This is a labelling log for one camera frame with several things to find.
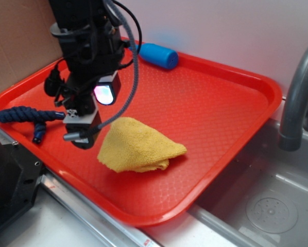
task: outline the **blue twisted rope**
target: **blue twisted rope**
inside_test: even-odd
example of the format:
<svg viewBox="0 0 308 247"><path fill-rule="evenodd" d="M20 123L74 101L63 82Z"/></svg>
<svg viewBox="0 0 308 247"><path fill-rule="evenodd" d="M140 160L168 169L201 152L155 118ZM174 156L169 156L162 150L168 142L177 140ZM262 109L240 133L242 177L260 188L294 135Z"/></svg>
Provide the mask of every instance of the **blue twisted rope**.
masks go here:
<svg viewBox="0 0 308 247"><path fill-rule="evenodd" d="M46 123L45 122L34 122L35 130L34 130L34 138L32 139L33 143L39 144L43 136L46 132Z"/></svg>
<svg viewBox="0 0 308 247"><path fill-rule="evenodd" d="M46 122L63 120L65 113L56 111L37 111L31 107L12 107L0 111L0 122Z"/></svg>
<svg viewBox="0 0 308 247"><path fill-rule="evenodd" d="M33 142L39 144L46 132L46 121L63 120L64 112L37 111L31 107L12 107L0 111L0 122L33 122L35 125Z"/></svg>

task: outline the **blue plastic bottle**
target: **blue plastic bottle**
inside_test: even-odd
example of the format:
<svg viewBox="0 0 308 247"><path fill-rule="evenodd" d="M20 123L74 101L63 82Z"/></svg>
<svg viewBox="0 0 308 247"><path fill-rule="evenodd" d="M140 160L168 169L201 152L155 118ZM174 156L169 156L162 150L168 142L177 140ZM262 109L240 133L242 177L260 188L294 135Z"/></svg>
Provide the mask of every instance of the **blue plastic bottle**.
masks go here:
<svg viewBox="0 0 308 247"><path fill-rule="evenodd" d="M151 43L142 44L139 56L149 63L166 69L176 67L179 59L178 53L174 50Z"/></svg>

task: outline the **red tray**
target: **red tray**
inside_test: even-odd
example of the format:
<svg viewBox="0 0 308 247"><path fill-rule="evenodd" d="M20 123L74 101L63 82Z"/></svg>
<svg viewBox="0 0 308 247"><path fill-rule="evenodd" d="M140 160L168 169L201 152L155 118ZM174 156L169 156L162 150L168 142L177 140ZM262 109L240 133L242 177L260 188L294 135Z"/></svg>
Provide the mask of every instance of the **red tray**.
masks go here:
<svg viewBox="0 0 308 247"><path fill-rule="evenodd" d="M0 94L0 110L25 105L61 110L45 95L43 81L54 64ZM65 64L62 75L68 71ZM133 69L119 72L117 102L99 105L102 120L124 104ZM165 171L115 173L97 160L104 128L90 150L63 140L61 121L49 122L40 145L31 142L31 123L1 124L55 174L113 217L133 226L156 225L184 212L279 106L280 88L266 77L180 54L170 71L140 61L140 83L124 116L147 124L187 147Z"/></svg>

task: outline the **stainless steel sink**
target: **stainless steel sink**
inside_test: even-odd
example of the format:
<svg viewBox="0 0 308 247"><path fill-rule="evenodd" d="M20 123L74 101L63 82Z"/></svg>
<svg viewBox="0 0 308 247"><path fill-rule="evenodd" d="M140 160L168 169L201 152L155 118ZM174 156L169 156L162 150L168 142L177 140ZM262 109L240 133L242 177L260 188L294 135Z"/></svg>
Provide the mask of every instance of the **stainless steel sink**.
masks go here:
<svg viewBox="0 0 308 247"><path fill-rule="evenodd" d="M286 152L278 127L269 120L190 210L239 246L308 246L308 133Z"/></svg>

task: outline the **yellow microfiber towel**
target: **yellow microfiber towel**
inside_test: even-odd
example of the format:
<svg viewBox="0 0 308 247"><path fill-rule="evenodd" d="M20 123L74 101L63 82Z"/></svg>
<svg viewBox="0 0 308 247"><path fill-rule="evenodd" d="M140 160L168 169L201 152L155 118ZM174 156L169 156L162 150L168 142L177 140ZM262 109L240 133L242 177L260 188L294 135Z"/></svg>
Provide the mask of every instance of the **yellow microfiber towel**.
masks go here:
<svg viewBox="0 0 308 247"><path fill-rule="evenodd" d="M169 159L186 153L186 147L130 117L111 124L98 160L116 171L165 170Z"/></svg>

